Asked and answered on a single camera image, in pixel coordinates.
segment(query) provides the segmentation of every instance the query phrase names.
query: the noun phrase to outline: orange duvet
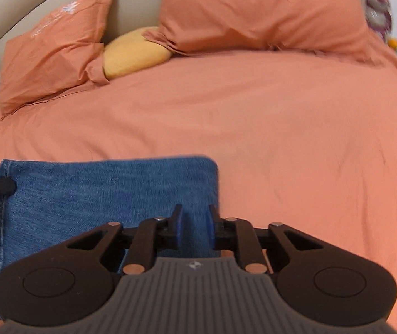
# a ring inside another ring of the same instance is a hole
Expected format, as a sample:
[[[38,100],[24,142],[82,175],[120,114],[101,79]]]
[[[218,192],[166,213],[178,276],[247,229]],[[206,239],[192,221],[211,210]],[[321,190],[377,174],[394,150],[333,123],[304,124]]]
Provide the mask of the orange duvet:
[[[301,52],[173,58],[0,117],[0,161],[204,154],[224,217],[285,222],[397,281],[397,57],[373,49],[381,66]]]

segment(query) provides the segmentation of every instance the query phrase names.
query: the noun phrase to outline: yellow pillow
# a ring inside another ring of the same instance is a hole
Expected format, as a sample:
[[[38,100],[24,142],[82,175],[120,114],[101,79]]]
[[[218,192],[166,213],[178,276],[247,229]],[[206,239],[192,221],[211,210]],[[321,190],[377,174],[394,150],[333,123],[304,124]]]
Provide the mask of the yellow pillow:
[[[107,79],[122,77],[169,60],[172,55],[170,50],[141,36],[147,29],[154,28],[128,32],[106,45],[104,74]]]

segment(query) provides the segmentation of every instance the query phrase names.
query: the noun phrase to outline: metal screw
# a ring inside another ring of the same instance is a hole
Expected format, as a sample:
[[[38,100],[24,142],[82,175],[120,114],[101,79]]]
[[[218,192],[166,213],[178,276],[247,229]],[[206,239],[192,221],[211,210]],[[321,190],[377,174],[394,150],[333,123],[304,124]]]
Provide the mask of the metal screw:
[[[264,264],[253,263],[246,265],[245,270],[250,274],[264,274],[268,271],[268,267]]]
[[[140,264],[129,264],[123,267],[123,272],[126,275],[140,275],[144,271],[146,271],[146,269]]]

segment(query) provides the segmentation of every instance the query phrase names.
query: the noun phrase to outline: denim fabric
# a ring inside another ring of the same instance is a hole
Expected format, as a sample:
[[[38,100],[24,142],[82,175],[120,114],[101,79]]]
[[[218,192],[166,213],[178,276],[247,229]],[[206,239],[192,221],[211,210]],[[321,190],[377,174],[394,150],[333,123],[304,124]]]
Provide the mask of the denim fabric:
[[[204,157],[94,163],[5,160],[0,177],[17,192],[0,197],[0,270],[6,265],[110,221],[136,227],[183,205],[180,250],[210,257],[206,211],[217,204],[217,166]]]

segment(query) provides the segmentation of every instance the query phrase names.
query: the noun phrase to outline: embroidered logo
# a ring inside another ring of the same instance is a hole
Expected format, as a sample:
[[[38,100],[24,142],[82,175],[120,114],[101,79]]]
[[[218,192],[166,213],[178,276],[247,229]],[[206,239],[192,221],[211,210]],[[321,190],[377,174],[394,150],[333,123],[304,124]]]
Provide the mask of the embroidered logo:
[[[55,23],[59,19],[61,19],[62,16],[65,14],[70,14],[73,15],[76,10],[77,6],[79,3],[77,1],[72,2],[66,6],[63,6],[57,13],[55,13],[53,16],[49,16],[46,22],[44,22],[42,25],[40,25],[36,30],[34,30],[31,34],[31,37],[35,37],[36,35],[39,35],[43,29],[45,29],[47,26]]]

